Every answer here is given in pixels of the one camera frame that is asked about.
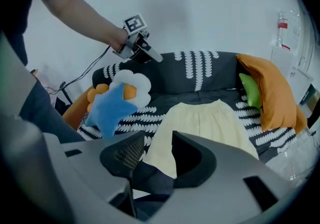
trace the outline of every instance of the green cushion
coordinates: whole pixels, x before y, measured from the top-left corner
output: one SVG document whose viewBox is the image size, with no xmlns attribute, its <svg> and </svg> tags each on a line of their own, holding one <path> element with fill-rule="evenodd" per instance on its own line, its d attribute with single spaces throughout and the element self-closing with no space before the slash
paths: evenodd
<svg viewBox="0 0 320 224">
<path fill-rule="evenodd" d="M 256 107 L 257 109 L 260 109 L 260 96 L 256 81 L 250 75 L 243 73 L 240 73 L 239 77 L 246 92 L 248 105 L 250 107 Z"/>
</svg>

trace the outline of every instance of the light yellow cloth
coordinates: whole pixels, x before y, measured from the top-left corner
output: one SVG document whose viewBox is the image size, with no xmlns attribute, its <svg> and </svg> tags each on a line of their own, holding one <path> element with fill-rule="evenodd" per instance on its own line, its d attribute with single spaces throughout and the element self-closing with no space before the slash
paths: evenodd
<svg viewBox="0 0 320 224">
<path fill-rule="evenodd" d="M 221 100 L 201 105 L 179 103 L 165 115 L 143 160 L 174 179 L 177 170 L 171 152 L 173 131 L 227 144 L 259 159 L 247 130 L 229 105 Z"/>
</svg>

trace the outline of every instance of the blue star plush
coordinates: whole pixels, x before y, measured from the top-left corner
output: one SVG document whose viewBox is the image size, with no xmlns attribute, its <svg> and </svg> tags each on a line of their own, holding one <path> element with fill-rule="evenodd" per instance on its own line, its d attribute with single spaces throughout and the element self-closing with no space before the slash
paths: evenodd
<svg viewBox="0 0 320 224">
<path fill-rule="evenodd" d="M 119 86 L 94 98 L 86 126 L 97 126 L 103 138 L 114 136 L 119 121 L 135 113 L 138 108 L 124 100 L 125 85 Z"/>
</svg>

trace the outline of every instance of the person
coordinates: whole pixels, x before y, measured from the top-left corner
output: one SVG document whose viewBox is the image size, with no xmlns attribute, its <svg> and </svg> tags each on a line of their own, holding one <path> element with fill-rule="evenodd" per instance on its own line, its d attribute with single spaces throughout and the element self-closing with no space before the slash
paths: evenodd
<svg viewBox="0 0 320 224">
<path fill-rule="evenodd" d="M 42 0 L 48 10 L 74 31 L 110 45 L 115 51 L 127 40 L 126 30 L 99 15 L 84 0 Z M 23 34 L 32 0 L 2 0 L 1 26 L 11 47 L 24 64 L 28 63 Z M 84 139 L 55 111 L 50 98 L 37 80 L 27 96 L 20 117 L 37 125 L 42 132 L 57 135 L 61 143 Z"/>
</svg>

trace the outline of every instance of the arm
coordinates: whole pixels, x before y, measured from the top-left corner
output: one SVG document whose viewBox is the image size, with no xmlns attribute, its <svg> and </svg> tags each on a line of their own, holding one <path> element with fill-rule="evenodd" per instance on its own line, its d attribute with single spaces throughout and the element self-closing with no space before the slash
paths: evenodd
<svg viewBox="0 0 320 224">
<path fill-rule="evenodd" d="M 42 0 L 49 11 L 74 31 L 118 51 L 127 32 L 99 15 L 84 0 Z"/>
</svg>

